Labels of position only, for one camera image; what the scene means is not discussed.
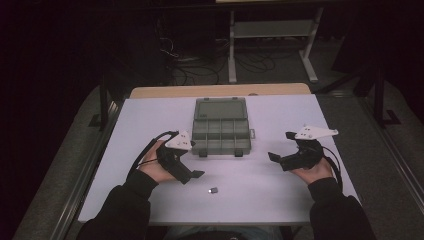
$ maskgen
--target dark background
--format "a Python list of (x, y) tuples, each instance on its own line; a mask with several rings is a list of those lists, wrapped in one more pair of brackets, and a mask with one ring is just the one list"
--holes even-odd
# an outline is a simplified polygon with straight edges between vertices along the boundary
[[(154, 51), (159, 48), (156, 16), (87, 15), (79, 4), (9, 0), (0, 6), (2, 239), (13, 236), (80, 105), (102, 76), (107, 76), (115, 100), (122, 100), (135, 86), (167, 85), (170, 80), (166, 59)], [(185, 39), (178, 35), (183, 30), (175, 22), (187, 18), (178, 14), (166, 18), (174, 22), (168, 33)], [(211, 24), (207, 18), (198, 22), (200, 27), (225, 25)], [(372, 56), (424, 122), (423, 26), (418, 3), (394, 1), (384, 6), (327, 8), (319, 35), (339, 38), (351, 28), (336, 70), (352, 72)], [(198, 36), (206, 38), (202, 44), (213, 45), (207, 36), (215, 33)]]

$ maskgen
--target plastic organizer box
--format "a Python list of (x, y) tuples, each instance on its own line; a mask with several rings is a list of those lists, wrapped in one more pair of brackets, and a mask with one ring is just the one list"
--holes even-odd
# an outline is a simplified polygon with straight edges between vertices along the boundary
[(244, 98), (199, 98), (196, 100), (192, 153), (208, 155), (249, 154), (251, 147)]

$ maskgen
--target white table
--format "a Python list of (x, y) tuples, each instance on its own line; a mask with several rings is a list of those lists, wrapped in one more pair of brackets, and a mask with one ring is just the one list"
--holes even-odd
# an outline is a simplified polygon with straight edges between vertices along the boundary
[[(304, 124), (328, 127), (315, 95), (245, 98), (250, 128), (256, 133), (251, 153), (242, 158), (199, 158), (190, 152), (182, 156), (190, 170), (206, 173), (186, 185), (175, 181), (156, 187), (150, 198), (151, 225), (284, 226), (309, 222), (313, 201), (305, 183), (290, 172), (283, 172), (267, 153), (286, 156), (297, 151), (296, 143), (285, 139), (286, 131), (297, 132)], [(109, 191), (125, 182), (129, 167), (152, 138), (169, 130), (191, 132), (195, 99), (145, 98), (124, 103), (79, 221), (96, 216)], [(319, 141), (341, 161), (332, 137)], [(344, 194), (357, 198), (343, 162), (340, 164)], [(210, 194), (212, 187), (219, 192)]]

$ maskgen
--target dark jacket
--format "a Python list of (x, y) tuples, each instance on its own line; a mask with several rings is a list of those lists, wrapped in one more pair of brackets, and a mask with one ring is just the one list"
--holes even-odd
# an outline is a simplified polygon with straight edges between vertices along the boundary
[[(78, 239), (143, 239), (150, 218), (152, 190), (158, 184), (136, 171), (110, 191), (99, 214), (81, 228)], [(315, 203), (310, 211), (315, 240), (376, 239), (356, 198), (345, 197), (334, 178), (308, 186)]]

